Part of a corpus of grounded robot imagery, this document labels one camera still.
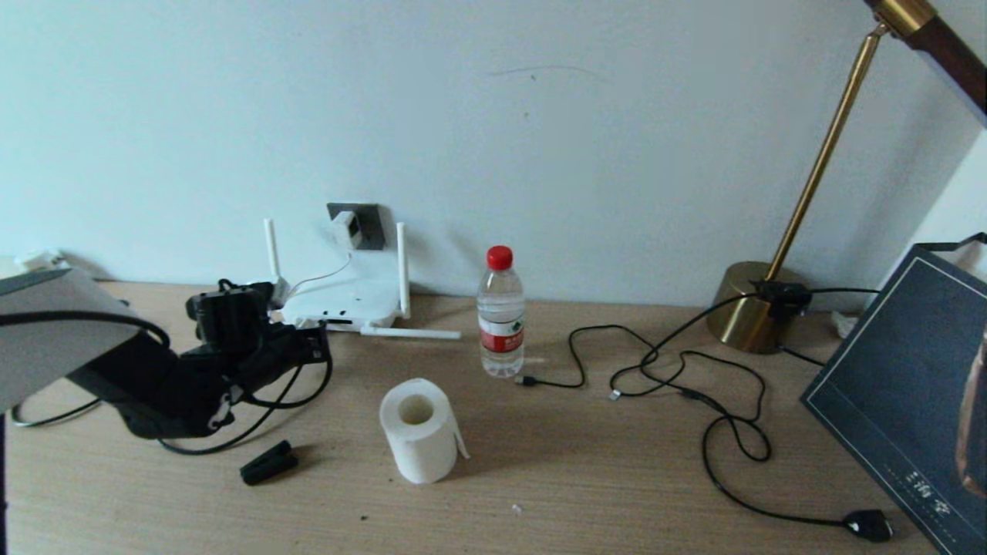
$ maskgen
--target wooden desk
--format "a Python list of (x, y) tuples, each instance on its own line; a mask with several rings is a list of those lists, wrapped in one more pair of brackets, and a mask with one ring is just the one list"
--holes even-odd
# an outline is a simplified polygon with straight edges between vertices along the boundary
[[(177, 351), (195, 345), (184, 314), (207, 287), (109, 283), (145, 318), (164, 327)], [(708, 480), (700, 440), (715, 413), (674, 393), (609, 401), (607, 378), (640, 359), (617, 332), (585, 334), (581, 390), (522, 388), (479, 366), (471, 299), (416, 297), (416, 327), (460, 329), (463, 341), (333, 334), (332, 383), (306, 408), (279, 411), (247, 442), (204, 457), (166, 452), (132, 436), (109, 406), (46, 429), (7, 427), (11, 553), (930, 553), (932, 545), (864, 469), (802, 407), (815, 373), (785, 355), (753, 356), (717, 342), (705, 326), (670, 346), (700, 349), (758, 368), (768, 380), (763, 426), (775, 457), (755, 464), (716, 434), (713, 460), (738, 495), (783, 513), (840, 518), (879, 508), (894, 523), (890, 543), (845, 530), (755, 515)], [(527, 371), (575, 378), (566, 337), (578, 326), (621, 323), (660, 338), (695, 309), (601, 304), (529, 305)], [(821, 317), (801, 322), (791, 346), (827, 357), (837, 339)], [(665, 357), (659, 367), (677, 365)], [(323, 375), (303, 370), (289, 398)], [(412, 377), (438, 384), (452, 401), (471, 460), (430, 486), (398, 473), (380, 429), (384, 394)], [(625, 388), (635, 385), (629, 379)], [(267, 398), (283, 379), (266, 391)], [(737, 411), (753, 409), (756, 383), (699, 359), (681, 378)], [(89, 398), (59, 382), (33, 397), (26, 418)], [(234, 435), (258, 413), (238, 406)], [(301, 466), (257, 487), (241, 465), (281, 439)], [(512, 510), (519, 506), (520, 514)]]

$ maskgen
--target white paper roll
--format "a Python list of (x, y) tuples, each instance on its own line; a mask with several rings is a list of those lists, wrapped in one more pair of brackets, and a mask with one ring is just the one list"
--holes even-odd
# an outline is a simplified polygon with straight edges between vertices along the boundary
[(380, 425), (401, 475), (413, 484), (431, 484), (456, 464), (456, 449), (470, 458), (449, 398), (434, 383), (415, 378), (387, 392)]

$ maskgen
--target brass lamp pole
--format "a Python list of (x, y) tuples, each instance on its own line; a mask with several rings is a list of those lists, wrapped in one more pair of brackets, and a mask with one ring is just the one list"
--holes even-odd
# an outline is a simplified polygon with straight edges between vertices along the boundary
[[(829, 130), (819, 148), (815, 164), (808, 175), (798, 199), (795, 212), (782, 237), (771, 264), (740, 262), (730, 266), (723, 276), (715, 303), (736, 295), (756, 292), (755, 283), (762, 281), (804, 282), (798, 275), (785, 270), (782, 264), (792, 247), (798, 227), (808, 210), (812, 196), (822, 180), (823, 172), (843, 131), (843, 125), (857, 99), (864, 78), (877, 51), (880, 38), (891, 32), (915, 49), (929, 52), (969, 97), (974, 112), (984, 119), (984, 66), (952, 30), (937, 17), (936, 10), (925, 0), (865, 0), (872, 6), (878, 20), (861, 44), (854, 59), (843, 97), (829, 124)], [(794, 318), (793, 314), (772, 313), (771, 304), (759, 297), (746, 297), (710, 314), (710, 331), (723, 343), (751, 353), (773, 353)]]

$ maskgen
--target water bottle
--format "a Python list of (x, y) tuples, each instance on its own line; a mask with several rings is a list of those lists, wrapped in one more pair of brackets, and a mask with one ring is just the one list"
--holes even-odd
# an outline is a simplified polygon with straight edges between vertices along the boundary
[(487, 251), (487, 272), (477, 294), (480, 360), (495, 377), (510, 377), (524, 365), (524, 288), (503, 245)]

